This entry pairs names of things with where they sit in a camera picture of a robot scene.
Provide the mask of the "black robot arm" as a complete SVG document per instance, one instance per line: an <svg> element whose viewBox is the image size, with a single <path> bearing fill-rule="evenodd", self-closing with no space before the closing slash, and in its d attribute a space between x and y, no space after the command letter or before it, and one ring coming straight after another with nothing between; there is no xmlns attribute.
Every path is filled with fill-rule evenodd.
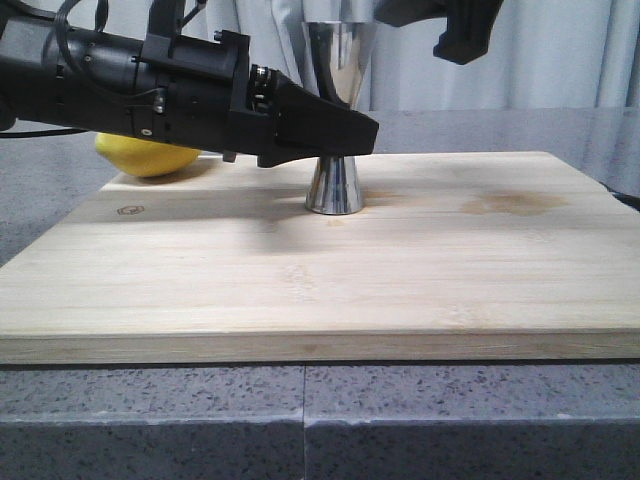
<svg viewBox="0 0 640 480"><path fill-rule="evenodd" d="M377 123L251 63L250 39L182 34L180 1L156 1L144 39L74 27L57 12L1 5L1 126L29 120L219 152L262 168L369 154Z"/></svg>

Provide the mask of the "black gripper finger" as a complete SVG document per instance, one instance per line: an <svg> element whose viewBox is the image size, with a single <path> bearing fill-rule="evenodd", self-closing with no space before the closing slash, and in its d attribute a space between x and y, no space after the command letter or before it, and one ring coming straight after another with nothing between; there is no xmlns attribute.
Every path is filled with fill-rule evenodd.
<svg viewBox="0 0 640 480"><path fill-rule="evenodd" d="M440 0L384 0L374 9L374 18L390 26L406 26L423 20L446 16L445 1Z"/></svg>
<svg viewBox="0 0 640 480"><path fill-rule="evenodd" d="M439 36L433 55L457 65L485 55L502 4L502 0L445 1L446 30Z"/></svg>

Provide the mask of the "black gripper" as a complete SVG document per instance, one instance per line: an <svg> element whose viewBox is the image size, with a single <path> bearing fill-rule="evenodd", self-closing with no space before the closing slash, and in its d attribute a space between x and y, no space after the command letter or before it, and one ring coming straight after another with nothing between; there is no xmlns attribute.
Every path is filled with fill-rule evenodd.
<svg viewBox="0 0 640 480"><path fill-rule="evenodd" d="M135 88L155 88L149 106L131 110L133 134L199 150L257 155L260 168L320 156L366 155L379 124L322 99L278 70L269 72L268 113L249 101L246 35L222 31L217 42L149 33Z"/></svg>

